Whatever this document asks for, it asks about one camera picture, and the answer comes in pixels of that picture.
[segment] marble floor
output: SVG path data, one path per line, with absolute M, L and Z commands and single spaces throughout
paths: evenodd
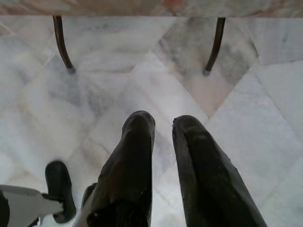
M 146 110 L 156 120 L 151 225 L 184 227 L 171 126 L 189 114 L 238 168 L 268 226 L 301 226 L 303 19 L 260 20 L 226 21 L 204 77 L 215 19 L 65 17 L 70 75 L 51 17 L 1 16 L 0 184 L 46 192 L 44 168 L 61 159 L 79 211 L 124 121 Z M 47 216 L 43 226 L 57 225 Z

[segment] marble tabletop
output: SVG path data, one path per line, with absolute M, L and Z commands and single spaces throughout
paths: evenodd
M 0 14 L 303 17 L 302 0 L 1 0 Z

